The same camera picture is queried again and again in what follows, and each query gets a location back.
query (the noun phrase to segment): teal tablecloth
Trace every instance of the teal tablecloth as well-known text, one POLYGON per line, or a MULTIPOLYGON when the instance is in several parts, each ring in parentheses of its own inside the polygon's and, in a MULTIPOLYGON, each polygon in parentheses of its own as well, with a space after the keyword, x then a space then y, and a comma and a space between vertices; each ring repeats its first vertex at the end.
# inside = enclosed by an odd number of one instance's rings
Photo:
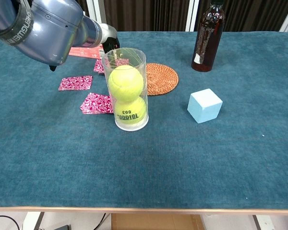
POLYGON ((119 38, 180 78, 149 97, 149 123, 131 133, 81 113, 89 92, 107 94, 93 59, 51 72, 0 41, 0 207, 288 209, 288 33, 224 33, 208 73, 190 67, 196 33, 119 38), (89 74, 90 90, 58 91, 89 74), (223 106, 197 124, 187 104, 206 88, 223 106))

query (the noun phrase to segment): round rattan coaster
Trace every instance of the round rattan coaster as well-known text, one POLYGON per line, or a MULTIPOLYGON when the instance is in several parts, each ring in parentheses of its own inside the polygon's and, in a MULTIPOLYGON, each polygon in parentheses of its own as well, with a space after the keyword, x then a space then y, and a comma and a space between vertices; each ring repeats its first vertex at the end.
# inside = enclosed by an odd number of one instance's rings
POLYGON ((178 74, 172 68, 157 64, 146 65, 148 95, 162 95, 172 91, 178 84, 178 74))

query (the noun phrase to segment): dark brown bottle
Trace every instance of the dark brown bottle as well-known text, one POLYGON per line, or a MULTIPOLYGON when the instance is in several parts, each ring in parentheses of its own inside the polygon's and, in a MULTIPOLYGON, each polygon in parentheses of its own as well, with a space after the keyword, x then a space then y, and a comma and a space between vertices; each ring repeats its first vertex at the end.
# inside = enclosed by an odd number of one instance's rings
POLYGON ((212 69, 225 24, 223 3, 224 0, 211 0, 210 8, 200 20, 191 64, 196 71, 212 69))

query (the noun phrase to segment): light blue cube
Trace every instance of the light blue cube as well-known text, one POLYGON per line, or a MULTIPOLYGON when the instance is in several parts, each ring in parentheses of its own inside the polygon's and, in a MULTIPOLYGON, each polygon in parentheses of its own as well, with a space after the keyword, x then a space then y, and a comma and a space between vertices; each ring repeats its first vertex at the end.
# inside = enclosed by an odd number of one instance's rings
POLYGON ((191 93, 188 111, 197 123, 215 119, 222 106, 222 100, 211 90, 191 93))

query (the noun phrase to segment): yellow tennis ball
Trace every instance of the yellow tennis ball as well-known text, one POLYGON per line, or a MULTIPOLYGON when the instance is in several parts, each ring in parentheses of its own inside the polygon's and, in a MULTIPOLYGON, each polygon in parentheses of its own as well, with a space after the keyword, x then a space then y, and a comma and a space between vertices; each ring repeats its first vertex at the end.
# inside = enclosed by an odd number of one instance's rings
POLYGON ((141 94, 144 82, 142 75, 135 67, 122 65, 111 72, 108 86, 114 98, 119 101, 132 102, 141 94))
POLYGON ((125 124, 135 124, 146 115, 146 103, 138 97, 133 102, 117 101, 114 106, 116 119, 125 124))

